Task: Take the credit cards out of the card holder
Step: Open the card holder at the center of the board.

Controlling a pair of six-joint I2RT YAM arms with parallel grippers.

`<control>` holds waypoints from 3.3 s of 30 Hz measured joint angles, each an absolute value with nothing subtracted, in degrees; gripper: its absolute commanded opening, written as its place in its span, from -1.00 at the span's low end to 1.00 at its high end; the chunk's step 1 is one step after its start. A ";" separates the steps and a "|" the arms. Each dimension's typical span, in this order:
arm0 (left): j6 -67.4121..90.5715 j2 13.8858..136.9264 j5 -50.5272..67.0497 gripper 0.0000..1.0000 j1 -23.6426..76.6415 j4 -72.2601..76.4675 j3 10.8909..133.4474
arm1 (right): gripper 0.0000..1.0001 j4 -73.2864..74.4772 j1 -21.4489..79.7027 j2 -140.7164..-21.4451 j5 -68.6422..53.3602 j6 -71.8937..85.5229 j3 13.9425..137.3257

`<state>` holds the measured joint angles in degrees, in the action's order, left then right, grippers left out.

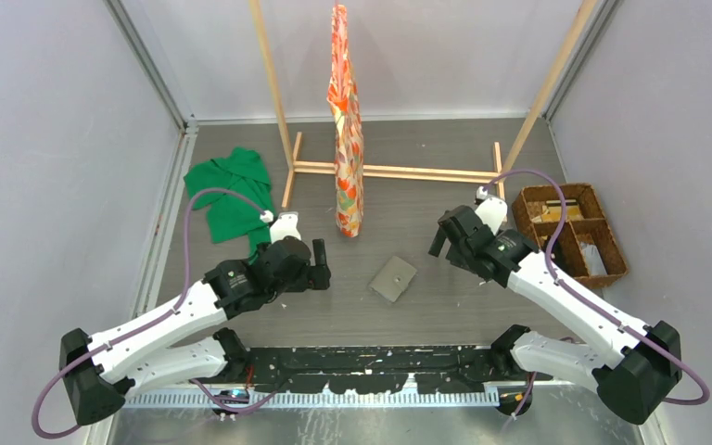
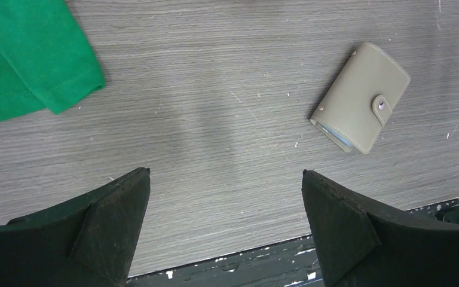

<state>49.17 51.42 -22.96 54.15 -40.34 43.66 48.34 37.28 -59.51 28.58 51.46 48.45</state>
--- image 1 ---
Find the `grey card holder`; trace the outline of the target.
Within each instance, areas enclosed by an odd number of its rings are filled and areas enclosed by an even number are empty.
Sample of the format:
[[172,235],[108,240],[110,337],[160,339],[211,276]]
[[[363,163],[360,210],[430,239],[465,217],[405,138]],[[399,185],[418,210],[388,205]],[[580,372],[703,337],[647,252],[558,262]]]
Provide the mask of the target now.
[[375,274],[368,288],[389,303],[395,303],[416,275],[417,269],[409,262],[392,256]]

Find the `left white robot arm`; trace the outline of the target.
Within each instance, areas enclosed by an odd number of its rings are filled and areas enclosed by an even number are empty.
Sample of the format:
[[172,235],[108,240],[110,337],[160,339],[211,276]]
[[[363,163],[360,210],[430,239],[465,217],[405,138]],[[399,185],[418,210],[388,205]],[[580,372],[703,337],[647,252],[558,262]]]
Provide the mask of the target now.
[[61,339],[59,367],[78,426],[116,413],[127,400],[178,382],[218,376],[239,382],[249,354],[224,323],[259,310],[285,292],[330,287],[325,243],[288,236],[262,243],[251,259],[225,260],[185,294],[92,335]]

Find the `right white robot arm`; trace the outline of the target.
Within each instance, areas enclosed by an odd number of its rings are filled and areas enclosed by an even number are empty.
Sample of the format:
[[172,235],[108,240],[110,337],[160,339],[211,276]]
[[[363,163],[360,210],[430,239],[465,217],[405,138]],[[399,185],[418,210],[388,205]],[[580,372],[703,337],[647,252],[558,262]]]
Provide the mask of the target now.
[[495,374],[509,381],[525,372],[567,380],[595,393],[621,419],[644,424],[682,378],[678,330],[630,316],[549,268],[534,242],[513,229],[491,228],[492,214],[484,205],[446,211],[430,255],[448,244],[451,265],[534,302],[580,339],[568,343],[514,324],[490,346]]

